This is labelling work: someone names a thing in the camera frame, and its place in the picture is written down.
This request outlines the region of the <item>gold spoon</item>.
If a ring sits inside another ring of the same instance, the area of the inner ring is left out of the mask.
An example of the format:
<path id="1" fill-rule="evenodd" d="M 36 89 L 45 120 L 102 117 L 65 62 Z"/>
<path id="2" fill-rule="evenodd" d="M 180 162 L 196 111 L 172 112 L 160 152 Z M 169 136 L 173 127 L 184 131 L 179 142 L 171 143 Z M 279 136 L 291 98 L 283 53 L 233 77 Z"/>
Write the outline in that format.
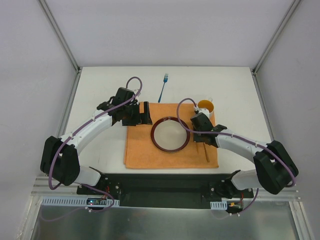
<path id="1" fill-rule="evenodd" d="M 206 161 L 207 161 L 208 163 L 210 163 L 210 158 L 209 158 L 209 155 L 208 155 L 208 152 L 207 152 L 206 144 L 205 144 L 205 143 L 203 143 L 203 148 L 204 148 L 204 153 L 205 153 Z"/>
<path id="2" fill-rule="evenodd" d="M 201 143 L 200 142 L 196 142 L 195 144 L 196 144 L 197 153 L 199 154 L 200 148 L 201 148 Z"/>

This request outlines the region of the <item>red rimmed plate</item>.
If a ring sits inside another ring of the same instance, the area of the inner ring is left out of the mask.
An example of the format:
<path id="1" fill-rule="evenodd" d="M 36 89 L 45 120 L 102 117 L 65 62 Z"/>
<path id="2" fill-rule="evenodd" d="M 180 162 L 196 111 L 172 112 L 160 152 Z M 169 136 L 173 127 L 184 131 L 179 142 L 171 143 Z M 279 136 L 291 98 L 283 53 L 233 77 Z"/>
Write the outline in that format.
<path id="1" fill-rule="evenodd" d="M 189 127 L 176 117 L 167 116 L 159 119 L 151 128 L 152 143 L 161 151 L 175 153 L 184 149 L 191 138 Z"/>

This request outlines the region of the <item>white floral mug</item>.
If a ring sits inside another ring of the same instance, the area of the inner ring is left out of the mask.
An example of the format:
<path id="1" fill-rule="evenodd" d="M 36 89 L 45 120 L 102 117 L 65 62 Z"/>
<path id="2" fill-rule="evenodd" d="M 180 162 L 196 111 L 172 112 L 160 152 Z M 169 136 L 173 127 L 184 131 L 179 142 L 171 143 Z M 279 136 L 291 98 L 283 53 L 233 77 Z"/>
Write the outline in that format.
<path id="1" fill-rule="evenodd" d="M 214 116 L 215 106 L 211 98 L 200 100 L 197 103 L 196 107 L 199 113 L 203 113 L 211 121 L 211 123 L 214 126 L 216 125 L 215 116 Z"/>

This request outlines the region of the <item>blue metal fork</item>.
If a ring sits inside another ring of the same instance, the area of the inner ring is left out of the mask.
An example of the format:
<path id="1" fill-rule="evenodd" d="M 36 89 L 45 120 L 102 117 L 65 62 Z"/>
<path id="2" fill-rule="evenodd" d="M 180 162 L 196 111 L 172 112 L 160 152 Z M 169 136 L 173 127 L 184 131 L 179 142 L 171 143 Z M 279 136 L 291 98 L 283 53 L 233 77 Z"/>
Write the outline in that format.
<path id="1" fill-rule="evenodd" d="M 169 78 L 169 74 L 166 73 L 164 75 L 164 78 L 163 78 L 163 84 L 162 84 L 161 92 L 160 92 L 160 95 L 159 95 L 159 98 L 158 98 L 158 101 L 157 101 L 158 103 L 161 102 L 163 91 L 164 91 L 164 88 L 165 88 L 165 84 L 168 82 L 168 78 Z"/>

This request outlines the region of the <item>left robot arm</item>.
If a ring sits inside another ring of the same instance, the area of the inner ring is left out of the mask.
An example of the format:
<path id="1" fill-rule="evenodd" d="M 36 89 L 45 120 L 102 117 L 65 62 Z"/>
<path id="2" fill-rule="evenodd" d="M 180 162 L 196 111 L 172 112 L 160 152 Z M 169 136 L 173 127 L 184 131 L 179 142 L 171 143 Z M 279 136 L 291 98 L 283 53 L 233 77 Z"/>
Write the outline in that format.
<path id="1" fill-rule="evenodd" d="M 149 102 L 141 104 L 136 92 L 120 87 L 108 101 L 100 103 L 81 126 L 60 137 L 50 136 L 44 143 L 40 170 L 69 186 L 73 183 L 88 185 L 96 195 L 103 193 L 106 182 L 102 173 L 92 167 L 82 166 L 79 155 L 100 133 L 121 122 L 123 126 L 152 125 Z"/>

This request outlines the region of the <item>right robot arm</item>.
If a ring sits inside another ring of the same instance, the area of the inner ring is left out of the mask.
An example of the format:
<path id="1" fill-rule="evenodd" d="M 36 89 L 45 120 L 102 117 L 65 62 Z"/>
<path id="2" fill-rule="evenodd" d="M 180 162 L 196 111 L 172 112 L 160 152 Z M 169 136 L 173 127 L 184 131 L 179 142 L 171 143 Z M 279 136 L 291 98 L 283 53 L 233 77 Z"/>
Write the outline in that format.
<path id="1" fill-rule="evenodd" d="M 295 185 L 299 170 L 281 142 L 265 143 L 236 135 L 226 126 L 214 126 L 201 112 L 190 120 L 197 142 L 231 151 L 254 164 L 254 169 L 236 170 L 217 183 L 214 187 L 217 195 L 231 199 L 251 188 L 263 188 L 277 195 Z"/>

